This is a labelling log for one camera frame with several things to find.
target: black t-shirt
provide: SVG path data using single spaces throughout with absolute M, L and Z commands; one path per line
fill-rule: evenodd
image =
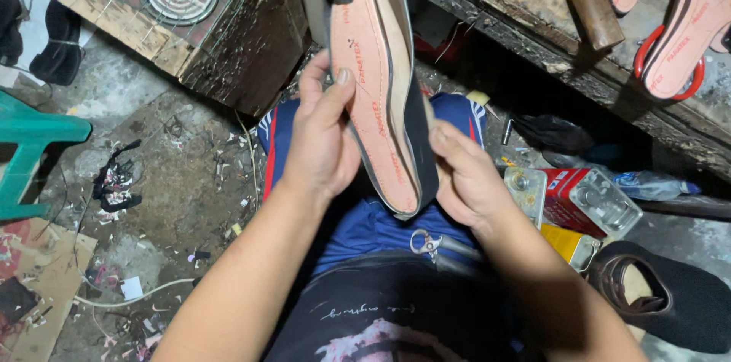
M 379 252 L 314 277 L 267 361 L 515 360 L 520 345 L 499 283 L 437 272 L 410 252 Z

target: person's left hand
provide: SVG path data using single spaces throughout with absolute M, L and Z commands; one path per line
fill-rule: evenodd
M 330 65 L 320 51 L 300 76 L 300 107 L 281 181 L 330 202 L 353 181 L 361 153 L 342 121 L 345 104 L 355 93 L 353 72 L 343 68 L 335 84 L 322 92 L 320 80 Z

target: fingernail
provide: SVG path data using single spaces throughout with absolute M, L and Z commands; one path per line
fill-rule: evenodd
M 338 78 L 336 80 L 337 83 L 340 85 L 345 84 L 348 82 L 348 68 L 342 68 L 340 72 L 338 73 Z

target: red clamp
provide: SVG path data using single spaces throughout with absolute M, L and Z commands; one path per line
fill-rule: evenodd
M 653 45 L 654 41 L 660 38 L 660 35 L 662 34 L 663 30 L 665 30 L 664 25 L 658 26 L 653 33 L 650 34 L 649 37 L 647 37 L 647 40 L 643 42 L 643 44 L 640 46 L 640 49 L 637 50 L 637 54 L 635 55 L 635 77 L 637 79 L 640 79 L 642 76 L 642 71 L 645 67 L 645 57 L 647 56 L 647 51 L 650 50 L 650 47 Z M 672 97 L 675 101 L 682 101 L 684 99 L 688 99 L 693 94 L 695 94 L 696 91 L 698 91 L 698 88 L 700 88 L 700 84 L 703 82 L 703 77 L 705 77 L 705 60 L 701 57 L 700 61 L 698 61 L 698 65 L 695 66 L 695 70 L 693 71 L 693 82 L 690 84 L 690 87 L 685 90 L 682 94 L 677 94 Z

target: white cable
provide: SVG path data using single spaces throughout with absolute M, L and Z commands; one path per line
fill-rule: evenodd
M 129 305 L 131 303 L 135 303 L 137 301 L 140 301 L 141 299 L 147 298 L 148 296 L 150 296 L 153 293 L 159 291 L 160 289 L 167 288 L 170 285 L 182 284 L 182 283 L 185 283 L 185 282 L 193 282 L 193 278 L 178 279 L 177 281 L 168 282 L 168 283 L 166 283 L 166 284 L 164 284 L 164 285 L 162 285 L 160 287 L 157 287 L 157 288 L 151 290 L 150 292 L 145 293 L 144 295 L 142 295 L 139 298 L 135 298 L 135 299 L 133 299 L 131 301 L 126 301 L 126 302 L 122 302 L 122 303 L 97 303 L 97 302 L 91 302 L 89 300 L 86 300 L 84 298 L 81 298 L 80 296 L 75 296 L 74 299 L 77 300 L 77 301 L 80 301 L 80 302 L 84 302 L 87 305 L 97 306 L 99 308 L 118 308 L 120 306 L 126 306 L 126 305 Z

